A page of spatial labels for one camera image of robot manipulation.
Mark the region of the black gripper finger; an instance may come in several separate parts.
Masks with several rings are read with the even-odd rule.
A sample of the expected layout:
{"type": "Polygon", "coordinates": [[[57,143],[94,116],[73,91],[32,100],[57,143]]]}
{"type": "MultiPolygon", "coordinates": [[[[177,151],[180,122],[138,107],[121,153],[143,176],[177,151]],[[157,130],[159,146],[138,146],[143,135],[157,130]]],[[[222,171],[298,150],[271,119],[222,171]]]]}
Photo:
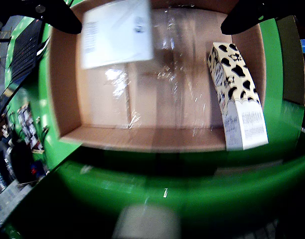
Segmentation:
{"type": "Polygon", "coordinates": [[[305,27],[305,0],[240,0],[221,24],[221,32],[234,35],[269,19],[293,15],[305,27]]]}
{"type": "Polygon", "coordinates": [[[41,20],[69,34],[82,30],[82,23],[63,0],[0,0],[0,27],[15,15],[41,20]]]}

